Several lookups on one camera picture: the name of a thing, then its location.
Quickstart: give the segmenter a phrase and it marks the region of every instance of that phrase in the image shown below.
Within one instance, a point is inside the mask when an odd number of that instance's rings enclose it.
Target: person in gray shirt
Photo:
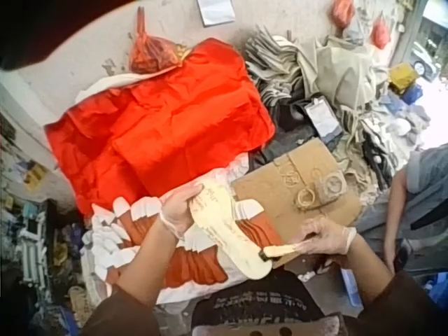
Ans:
[[[417,252],[448,238],[448,207],[443,206],[447,200],[448,143],[411,153],[391,187],[360,215],[356,229],[395,272],[398,241]],[[435,211],[438,218],[430,219],[429,225],[416,225]]]

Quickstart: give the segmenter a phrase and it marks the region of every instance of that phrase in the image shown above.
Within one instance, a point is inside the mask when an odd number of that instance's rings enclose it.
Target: forearm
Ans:
[[[385,240],[390,243],[396,240],[401,216],[406,205],[406,196],[406,175],[404,170],[400,170],[392,180],[389,194]]]
[[[347,260],[364,304],[368,305],[391,282],[392,274],[359,234],[350,245]]]
[[[177,238],[158,218],[117,285],[141,303],[154,306],[176,244]]]

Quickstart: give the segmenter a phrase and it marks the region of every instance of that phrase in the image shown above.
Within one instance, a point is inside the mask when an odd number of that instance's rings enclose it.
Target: glove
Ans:
[[[202,188],[202,184],[188,185],[175,191],[162,204],[159,218],[168,230],[179,239],[183,238],[183,234],[193,224],[188,200],[199,194]]]
[[[296,249],[301,254],[346,255],[355,236],[354,227],[344,227],[321,216],[305,221],[294,242],[301,242]]]

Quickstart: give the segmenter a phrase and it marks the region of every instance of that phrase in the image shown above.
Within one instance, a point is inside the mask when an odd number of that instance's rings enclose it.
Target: car wheel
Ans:
[[[423,64],[421,62],[415,62],[414,70],[419,74],[419,76],[424,75],[425,74],[425,64]]]

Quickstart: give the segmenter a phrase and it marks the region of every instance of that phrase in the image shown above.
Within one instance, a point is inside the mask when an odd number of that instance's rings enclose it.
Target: plastic bag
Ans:
[[[136,74],[166,72],[182,65],[186,48],[164,38],[149,36],[145,31],[144,8],[137,11],[137,37],[129,59]]]
[[[340,29],[345,29],[350,25],[351,19],[355,15],[353,0],[335,0],[332,17],[335,25]]]
[[[381,50],[391,41],[391,33],[389,32],[382,12],[373,26],[372,40],[373,44]]]

